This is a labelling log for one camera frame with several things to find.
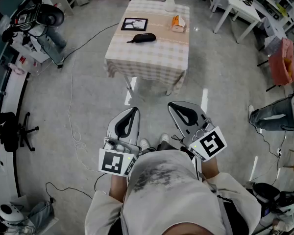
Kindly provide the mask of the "white curved counter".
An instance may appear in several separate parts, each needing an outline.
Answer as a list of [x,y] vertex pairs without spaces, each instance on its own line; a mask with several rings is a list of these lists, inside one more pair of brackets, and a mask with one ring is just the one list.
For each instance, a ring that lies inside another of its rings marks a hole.
[[[16,63],[20,58],[19,52],[4,46],[0,55],[0,112],[13,112],[16,117],[20,115],[20,109],[25,93],[27,73],[17,75],[9,70],[7,63]],[[16,153],[6,152],[0,143],[0,202],[7,202],[20,197],[18,184]]]

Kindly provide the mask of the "beige checked tablecloth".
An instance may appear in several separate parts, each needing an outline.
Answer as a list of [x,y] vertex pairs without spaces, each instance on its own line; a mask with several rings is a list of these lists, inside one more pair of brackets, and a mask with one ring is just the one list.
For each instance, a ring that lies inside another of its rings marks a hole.
[[[186,22],[184,32],[173,32],[172,19],[181,15]],[[148,19],[145,33],[156,36],[154,42],[127,43],[139,31],[124,31],[121,26],[125,18]],[[155,80],[166,85],[169,93],[178,94],[188,69],[190,9],[177,4],[175,10],[167,12],[164,2],[132,0],[112,37],[104,58],[104,69],[108,77],[115,73],[126,77]]]

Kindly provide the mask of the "orange tissue pack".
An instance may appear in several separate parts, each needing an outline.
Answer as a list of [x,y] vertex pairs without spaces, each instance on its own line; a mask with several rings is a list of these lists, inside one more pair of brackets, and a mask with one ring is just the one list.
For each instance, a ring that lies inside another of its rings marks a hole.
[[181,15],[176,15],[172,19],[171,29],[173,32],[182,33],[186,29],[186,22]]

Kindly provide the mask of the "person's right forearm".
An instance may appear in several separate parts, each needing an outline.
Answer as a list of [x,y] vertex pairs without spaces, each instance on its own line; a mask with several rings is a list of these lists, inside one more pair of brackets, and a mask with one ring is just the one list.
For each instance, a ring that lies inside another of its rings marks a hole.
[[203,182],[205,179],[213,178],[219,174],[216,157],[213,157],[206,162],[201,162],[201,173],[204,176],[204,178],[202,178]]

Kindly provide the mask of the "black framed antler picture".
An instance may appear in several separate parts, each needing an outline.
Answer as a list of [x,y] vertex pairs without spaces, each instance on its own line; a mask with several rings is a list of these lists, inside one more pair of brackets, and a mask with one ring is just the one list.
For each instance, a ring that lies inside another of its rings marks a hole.
[[121,26],[124,31],[146,31],[148,19],[145,18],[125,18]]

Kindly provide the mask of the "black glasses case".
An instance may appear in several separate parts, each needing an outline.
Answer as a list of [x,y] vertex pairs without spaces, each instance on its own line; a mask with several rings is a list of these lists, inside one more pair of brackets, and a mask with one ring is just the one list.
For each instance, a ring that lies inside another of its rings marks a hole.
[[127,41],[127,43],[145,43],[145,42],[154,42],[156,40],[156,36],[153,33],[144,33],[137,34],[133,37],[131,41]]

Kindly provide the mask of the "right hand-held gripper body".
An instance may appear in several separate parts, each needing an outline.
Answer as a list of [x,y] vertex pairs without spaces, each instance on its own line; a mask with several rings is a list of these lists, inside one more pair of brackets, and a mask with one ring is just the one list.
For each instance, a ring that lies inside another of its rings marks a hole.
[[186,125],[185,132],[184,144],[202,162],[207,162],[227,148],[220,128],[210,118],[191,121]]

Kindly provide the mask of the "person's white shirt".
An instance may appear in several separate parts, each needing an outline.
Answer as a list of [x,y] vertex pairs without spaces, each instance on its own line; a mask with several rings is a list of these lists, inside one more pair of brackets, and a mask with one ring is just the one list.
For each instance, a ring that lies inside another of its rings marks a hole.
[[260,216],[256,198],[228,173],[203,182],[187,153],[154,151],[135,163],[123,203],[94,194],[85,235],[251,235]]

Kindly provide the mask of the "pink plush toy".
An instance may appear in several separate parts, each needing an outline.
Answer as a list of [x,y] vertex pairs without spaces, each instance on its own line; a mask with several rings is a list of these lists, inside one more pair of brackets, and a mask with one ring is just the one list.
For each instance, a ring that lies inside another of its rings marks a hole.
[[15,64],[8,63],[8,66],[17,75],[23,75],[25,73],[25,71],[23,69],[17,67]]

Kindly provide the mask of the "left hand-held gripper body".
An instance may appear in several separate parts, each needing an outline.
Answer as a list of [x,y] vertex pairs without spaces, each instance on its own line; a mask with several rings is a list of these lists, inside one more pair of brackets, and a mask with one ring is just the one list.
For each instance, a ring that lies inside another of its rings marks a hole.
[[128,177],[141,151],[139,146],[106,137],[103,148],[99,150],[98,170]]

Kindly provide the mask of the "pink jacket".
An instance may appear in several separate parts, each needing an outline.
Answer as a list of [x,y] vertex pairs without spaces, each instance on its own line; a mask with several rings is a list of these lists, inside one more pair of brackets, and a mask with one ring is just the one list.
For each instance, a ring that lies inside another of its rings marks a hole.
[[294,82],[294,44],[282,38],[278,50],[269,57],[269,67],[276,86]]

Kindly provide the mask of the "person's left forearm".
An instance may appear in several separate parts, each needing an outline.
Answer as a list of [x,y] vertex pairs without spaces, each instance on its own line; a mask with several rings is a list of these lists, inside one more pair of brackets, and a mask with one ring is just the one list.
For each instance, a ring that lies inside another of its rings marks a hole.
[[112,175],[109,196],[123,203],[127,192],[127,178],[123,176]]

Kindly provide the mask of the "row of clear water jugs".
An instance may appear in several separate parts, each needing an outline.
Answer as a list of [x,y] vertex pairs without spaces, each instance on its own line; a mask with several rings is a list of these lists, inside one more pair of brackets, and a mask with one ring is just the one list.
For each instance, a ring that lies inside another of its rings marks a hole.
[[30,75],[33,77],[37,77],[43,69],[42,64],[37,60],[31,56],[27,57],[21,54],[18,55],[15,61],[15,65],[18,68],[30,73]]

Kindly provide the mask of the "black office chair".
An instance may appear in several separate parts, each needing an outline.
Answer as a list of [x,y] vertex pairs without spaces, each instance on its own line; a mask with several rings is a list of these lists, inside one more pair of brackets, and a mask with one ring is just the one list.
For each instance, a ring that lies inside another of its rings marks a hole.
[[24,147],[24,142],[30,151],[35,151],[29,144],[27,135],[38,131],[39,127],[27,130],[27,119],[30,112],[27,112],[23,124],[18,123],[16,115],[13,112],[0,113],[0,142],[3,144],[6,152],[16,152],[18,147]]

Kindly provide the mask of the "white desk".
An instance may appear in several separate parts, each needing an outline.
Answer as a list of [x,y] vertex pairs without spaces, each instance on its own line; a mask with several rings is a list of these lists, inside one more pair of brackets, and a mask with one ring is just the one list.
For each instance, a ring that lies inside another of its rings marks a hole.
[[[219,5],[221,0],[213,0],[212,4],[210,6],[210,9],[212,12],[215,12],[217,6]],[[228,6],[225,9],[225,12],[223,13],[222,17],[220,18],[219,22],[215,26],[213,32],[216,34],[222,24],[224,23],[225,19],[229,15],[230,11],[232,9],[236,10],[235,16],[238,16],[240,13],[247,16],[252,20],[251,24],[248,26],[248,28],[241,34],[241,36],[236,40],[236,42],[239,44],[246,36],[247,34],[257,25],[257,23],[261,22],[261,18],[259,17],[255,7],[253,5],[248,6],[244,3],[244,0],[227,0]]]

